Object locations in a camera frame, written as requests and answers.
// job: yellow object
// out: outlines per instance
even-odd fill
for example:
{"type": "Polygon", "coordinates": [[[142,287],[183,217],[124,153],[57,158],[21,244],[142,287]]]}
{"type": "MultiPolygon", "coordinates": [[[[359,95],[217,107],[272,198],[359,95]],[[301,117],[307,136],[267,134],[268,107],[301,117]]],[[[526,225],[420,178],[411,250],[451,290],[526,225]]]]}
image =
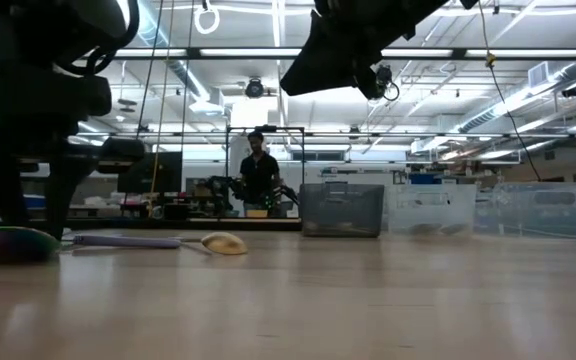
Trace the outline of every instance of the yellow object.
{"type": "Polygon", "coordinates": [[[242,255],[248,252],[248,247],[239,237],[226,233],[212,233],[201,239],[206,249],[222,255],[242,255]]]}
{"type": "Polygon", "coordinates": [[[267,218],[268,210],[248,210],[246,211],[246,217],[267,218]]]}

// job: wooden table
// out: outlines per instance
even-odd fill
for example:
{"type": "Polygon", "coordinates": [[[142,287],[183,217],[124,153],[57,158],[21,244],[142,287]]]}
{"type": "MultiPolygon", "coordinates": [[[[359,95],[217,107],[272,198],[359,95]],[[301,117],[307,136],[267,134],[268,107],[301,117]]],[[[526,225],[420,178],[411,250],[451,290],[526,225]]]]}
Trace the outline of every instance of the wooden table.
{"type": "Polygon", "coordinates": [[[0,359],[576,359],[576,242],[240,235],[0,265],[0,359]]]}

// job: ceiling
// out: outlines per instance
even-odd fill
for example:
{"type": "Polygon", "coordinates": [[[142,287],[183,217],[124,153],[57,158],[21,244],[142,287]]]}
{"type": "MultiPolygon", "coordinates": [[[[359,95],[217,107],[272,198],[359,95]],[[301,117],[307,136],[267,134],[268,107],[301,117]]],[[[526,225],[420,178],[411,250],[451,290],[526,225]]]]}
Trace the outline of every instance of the ceiling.
{"type": "MultiPolygon", "coordinates": [[[[306,41],[312,7],[309,0],[274,0],[277,16],[273,16],[272,0],[213,0],[219,10],[220,22],[210,34],[202,34],[191,25],[192,1],[150,1],[154,14],[162,8],[162,29],[170,44],[176,47],[300,47],[306,41]]],[[[493,1],[483,0],[491,9],[493,1]]],[[[502,12],[487,13],[486,28],[492,47],[513,48],[576,48],[576,14],[546,16],[547,12],[576,11],[576,0],[499,0],[502,12]],[[527,6],[536,6],[523,11],[527,6]]],[[[417,26],[417,35],[410,41],[399,39],[391,47],[483,47],[483,29],[477,11],[465,12],[461,4],[447,1],[444,8],[417,26]]],[[[204,27],[211,25],[211,14],[201,17],[204,27]]],[[[137,37],[130,47],[150,47],[137,37]]],[[[251,77],[261,78],[270,89],[268,122],[275,125],[303,126],[312,131],[348,131],[351,125],[362,131],[447,131],[465,114],[485,103],[498,102],[499,96],[490,72],[482,61],[386,61],[397,74],[400,98],[393,103],[371,103],[354,88],[336,89],[302,96],[287,97],[283,104],[285,116],[278,110],[279,77],[291,65],[289,60],[190,60],[186,66],[206,89],[222,91],[227,106],[247,101],[243,86],[251,77]]],[[[497,80],[503,91],[522,86],[528,70],[538,61],[498,61],[497,80]]],[[[90,125],[99,131],[136,129],[139,118],[157,130],[160,120],[163,131],[179,131],[185,119],[186,143],[219,144],[224,136],[193,137],[192,132],[218,131],[225,128],[228,116],[206,116],[193,113],[194,103],[184,96],[185,88],[177,75],[162,60],[114,61],[101,74],[109,79],[113,93],[113,112],[92,119],[90,125]],[[125,113],[117,100],[137,103],[135,112],[125,113]]],[[[557,106],[573,106],[576,99],[559,99],[557,106]]],[[[537,120],[554,112],[554,96],[544,96],[514,114],[521,123],[537,120]]],[[[511,131],[508,121],[486,124],[487,132],[511,131]]],[[[385,138],[380,145],[410,144],[412,138],[385,138]]],[[[165,137],[164,142],[179,143],[178,137],[165,137]]],[[[312,143],[347,142],[347,138],[312,138],[312,143]]]]}

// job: vent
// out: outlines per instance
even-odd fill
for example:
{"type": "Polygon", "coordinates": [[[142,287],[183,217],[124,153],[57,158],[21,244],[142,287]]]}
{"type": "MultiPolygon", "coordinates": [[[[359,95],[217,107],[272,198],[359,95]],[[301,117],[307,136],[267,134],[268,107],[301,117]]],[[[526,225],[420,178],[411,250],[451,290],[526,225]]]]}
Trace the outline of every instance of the vent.
{"type": "Polygon", "coordinates": [[[301,151],[294,151],[292,159],[295,161],[344,161],[345,155],[345,151],[306,151],[305,154],[301,151]]]}
{"type": "Polygon", "coordinates": [[[555,160],[555,150],[549,150],[544,153],[546,161],[555,160]]]}
{"type": "Polygon", "coordinates": [[[544,61],[528,70],[528,86],[531,88],[535,89],[548,82],[548,62],[544,61]]]}

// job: ceiling duct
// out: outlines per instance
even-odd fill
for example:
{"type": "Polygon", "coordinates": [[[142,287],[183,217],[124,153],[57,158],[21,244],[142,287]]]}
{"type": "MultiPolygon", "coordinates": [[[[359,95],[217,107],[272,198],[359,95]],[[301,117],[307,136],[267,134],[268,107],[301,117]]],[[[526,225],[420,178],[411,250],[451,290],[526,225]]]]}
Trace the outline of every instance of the ceiling duct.
{"type": "MultiPolygon", "coordinates": [[[[150,47],[155,46],[155,40],[157,41],[157,48],[170,47],[171,44],[168,35],[161,27],[157,28],[158,14],[153,8],[150,0],[138,1],[139,12],[141,14],[139,19],[139,31],[137,32],[139,38],[150,47]]],[[[181,60],[164,60],[164,63],[168,66],[168,69],[173,72],[179,80],[181,80],[184,86],[187,87],[188,91],[197,102],[209,102],[211,100],[211,94],[186,67],[186,63],[181,60]]]]}
{"type": "Polygon", "coordinates": [[[514,111],[539,99],[541,95],[565,90],[576,82],[576,62],[567,66],[557,66],[549,62],[547,67],[544,67],[544,64],[538,67],[540,70],[549,69],[546,82],[541,82],[541,85],[534,88],[530,87],[528,82],[522,83],[504,94],[506,105],[499,99],[469,112],[457,130],[460,133],[467,133],[480,125],[504,116],[506,109],[514,111]]]}

